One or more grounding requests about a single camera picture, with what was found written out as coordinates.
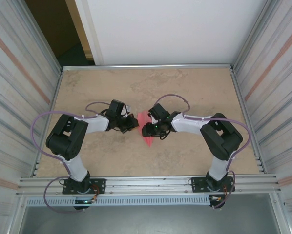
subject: white wall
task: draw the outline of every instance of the white wall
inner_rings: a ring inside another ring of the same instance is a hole
[[[232,63],[266,0],[76,0],[97,65]]]

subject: orange stripe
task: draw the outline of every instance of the orange stripe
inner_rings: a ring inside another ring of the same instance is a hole
[[[37,85],[37,83],[32,79],[30,74],[26,71],[24,66],[19,62],[16,56],[10,51],[4,41],[0,38],[0,48],[7,54],[10,60],[14,63],[14,65],[21,71],[24,77],[31,83],[31,85],[35,88],[35,90],[42,96],[42,98],[46,101],[47,104],[50,103],[49,98],[42,91],[42,89]]]
[[[278,181],[279,186],[288,186],[292,184],[292,175]]]
[[[275,66],[277,61],[284,55],[284,53],[288,50],[288,48],[292,45],[292,34],[287,39],[283,47],[280,49],[276,57],[273,59],[273,61],[269,64],[269,66],[265,69],[265,71],[262,73],[262,75],[259,77],[259,79],[256,81],[254,86],[250,89],[249,93],[245,96],[245,101],[249,99],[249,97],[252,95],[252,93],[255,91],[255,89],[259,86],[259,84],[263,81],[263,79],[267,76],[267,74],[271,71],[271,69]]]
[[[0,186],[1,187],[5,187],[7,189],[13,189],[13,190],[17,190],[18,189],[18,184],[14,184],[12,182],[8,182],[6,180],[3,180],[0,178]]]

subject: gray floor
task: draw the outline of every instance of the gray floor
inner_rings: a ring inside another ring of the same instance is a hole
[[[232,195],[209,206],[106,206],[57,214],[27,208],[22,234],[278,234],[269,195]]]

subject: purple cable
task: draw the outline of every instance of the purple cable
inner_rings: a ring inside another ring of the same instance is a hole
[[[68,112],[65,112],[65,111],[48,111],[48,112],[44,112],[44,113],[42,113],[42,114],[39,114],[39,115],[36,116],[36,117],[34,118],[34,120],[32,121],[32,124],[31,124],[31,127],[30,127],[30,136],[31,136],[31,140],[32,140],[32,142],[33,142],[34,147],[37,148],[37,150],[38,150],[39,152],[41,152],[42,154],[44,154],[44,155],[46,155],[46,156],[49,156],[49,157],[52,157],[52,158],[57,159],[57,160],[59,160],[60,162],[62,162],[63,165],[64,165],[64,167],[65,167],[66,170],[68,171],[69,176],[70,176],[71,172],[70,172],[70,170],[69,170],[67,164],[63,161],[63,159],[61,159],[61,158],[59,158],[59,157],[57,157],[57,156],[55,156],[55,155],[51,155],[51,154],[49,154],[49,153],[47,153],[47,152],[45,152],[45,151],[43,151],[42,149],[40,149],[40,147],[38,146],[38,144],[37,144],[36,141],[34,140],[33,129],[34,129],[34,125],[35,125],[36,121],[37,121],[39,118],[41,118],[42,116],[50,115],[50,114],[64,114],[64,115],[69,115],[69,116],[73,116],[73,117],[80,118],[80,119],[82,119],[82,118],[84,118],[84,119],[96,118],[96,116],[82,117],[82,116],[78,116],[78,115],[75,115],[75,114],[72,114],[72,113],[68,113]]]
[[[95,102],[92,102],[92,103],[88,104],[88,105],[86,106],[85,110],[86,110],[86,111],[90,111],[90,112],[94,112],[95,114],[98,114],[96,111],[93,111],[93,110],[89,110],[89,109],[88,109],[88,107],[91,106],[91,105],[93,105],[93,104],[105,104],[105,105],[110,106],[110,104],[107,103],[107,102],[103,102],[103,101],[95,101]]]
[[[156,105],[161,99],[163,99],[164,97],[167,97],[167,96],[175,96],[175,97],[178,97],[178,98],[182,99],[182,100],[187,104],[188,109],[185,110],[185,111],[183,111],[183,112],[182,112],[183,114],[190,110],[189,102],[188,102],[185,98],[183,98],[182,96],[177,95],[177,94],[166,94],[166,95],[161,96],[161,97],[155,102],[154,106],[155,106],[155,105]]]
[[[229,118],[197,118],[197,117],[188,117],[186,115],[184,115],[184,118],[185,119],[190,119],[190,120],[198,120],[198,121],[203,121],[204,120],[204,121],[226,121],[226,122],[232,122],[232,123],[236,123],[236,124],[244,127],[247,130],[247,132],[248,132],[248,140],[247,140],[247,142],[240,149],[238,149],[237,151],[235,151],[235,153],[233,153],[230,156],[229,163],[228,163],[228,165],[226,167],[226,170],[229,169],[229,166],[231,165],[232,160],[235,158],[235,156],[239,152],[241,152],[243,149],[245,149],[249,145],[249,143],[251,141],[251,131],[250,131],[250,129],[245,124],[243,124],[243,123],[241,123],[241,122],[239,122],[237,120],[229,119]]]
[[[45,190],[44,190],[44,194],[43,194],[43,199],[44,199],[45,205],[46,205],[48,208],[50,208],[52,211],[55,211],[55,212],[57,212],[57,213],[61,213],[61,214],[72,214],[72,213],[78,213],[78,212],[81,212],[82,210],[76,210],[76,211],[61,211],[61,210],[57,210],[57,209],[55,209],[54,207],[51,207],[51,206],[48,204],[47,200],[46,200],[46,191],[47,191],[48,187],[51,185],[51,183],[53,183],[54,181],[56,181],[56,180],[58,180],[58,179],[66,179],[66,178],[68,178],[68,177],[67,177],[67,176],[60,176],[60,177],[57,177],[57,178],[51,180],[51,181],[48,183],[48,185],[46,186],[46,188],[45,188]]]
[[[233,189],[234,189],[234,186],[235,186],[235,181],[236,181],[236,175],[235,175],[235,172],[230,170],[229,172],[231,172],[233,174],[233,185],[230,189],[230,192],[229,194],[224,198],[223,201],[221,201],[219,204],[217,204],[216,206],[213,206],[213,208],[218,208],[219,206],[221,206],[224,202],[226,202],[229,198],[229,196],[231,195],[231,193],[233,192]]]

